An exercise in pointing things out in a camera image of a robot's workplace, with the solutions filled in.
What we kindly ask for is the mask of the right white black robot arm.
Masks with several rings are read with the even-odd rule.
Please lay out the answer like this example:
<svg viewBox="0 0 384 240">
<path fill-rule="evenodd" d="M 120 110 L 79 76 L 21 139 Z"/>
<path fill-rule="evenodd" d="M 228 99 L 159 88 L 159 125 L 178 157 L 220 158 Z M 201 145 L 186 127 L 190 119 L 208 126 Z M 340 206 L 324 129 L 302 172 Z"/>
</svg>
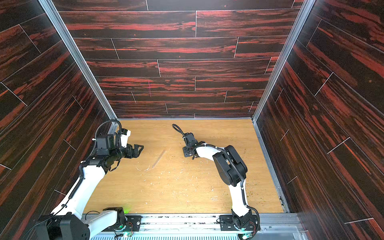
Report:
<svg viewBox="0 0 384 240">
<path fill-rule="evenodd" d="M 183 136 L 186 144 L 183 147 L 184 156 L 193 158 L 205 158 L 215 163 L 222 181 L 228 185 L 232 199 L 232 220 L 235 227 L 243 230 L 251 224 L 253 217 L 256 221 L 254 232 L 260 230 L 260 216 L 256 209 L 248 205 L 246 196 L 246 173 L 248 168 L 236 149 L 229 145 L 225 148 L 219 148 L 207 144 L 203 141 L 198 142 L 192 133 Z"/>
</svg>

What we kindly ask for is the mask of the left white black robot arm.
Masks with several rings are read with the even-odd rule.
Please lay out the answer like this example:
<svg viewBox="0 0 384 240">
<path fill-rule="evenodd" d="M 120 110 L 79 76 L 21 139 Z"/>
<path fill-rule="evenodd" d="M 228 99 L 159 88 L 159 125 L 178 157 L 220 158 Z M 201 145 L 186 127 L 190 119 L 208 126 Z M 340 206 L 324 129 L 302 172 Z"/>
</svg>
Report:
<svg viewBox="0 0 384 240">
<path fill-rule="evenodd" d="M 35 226 L 39 240 L 90 240 L 105 229 L 114 233 L 132 232 L 134 224 L 122 207 L 111 207 L 94 216 L 84 216 L 84 209 L 99 182 L 114 170 L 123 158 L 137 158 L 142 145 L 129 145 L 131 132 L 122 129 L 113 135 L 95 138 L 91 155 L 79 166 L 80 176 L 68 195 L 49 215 L 41 216 Z"/>
</svg>

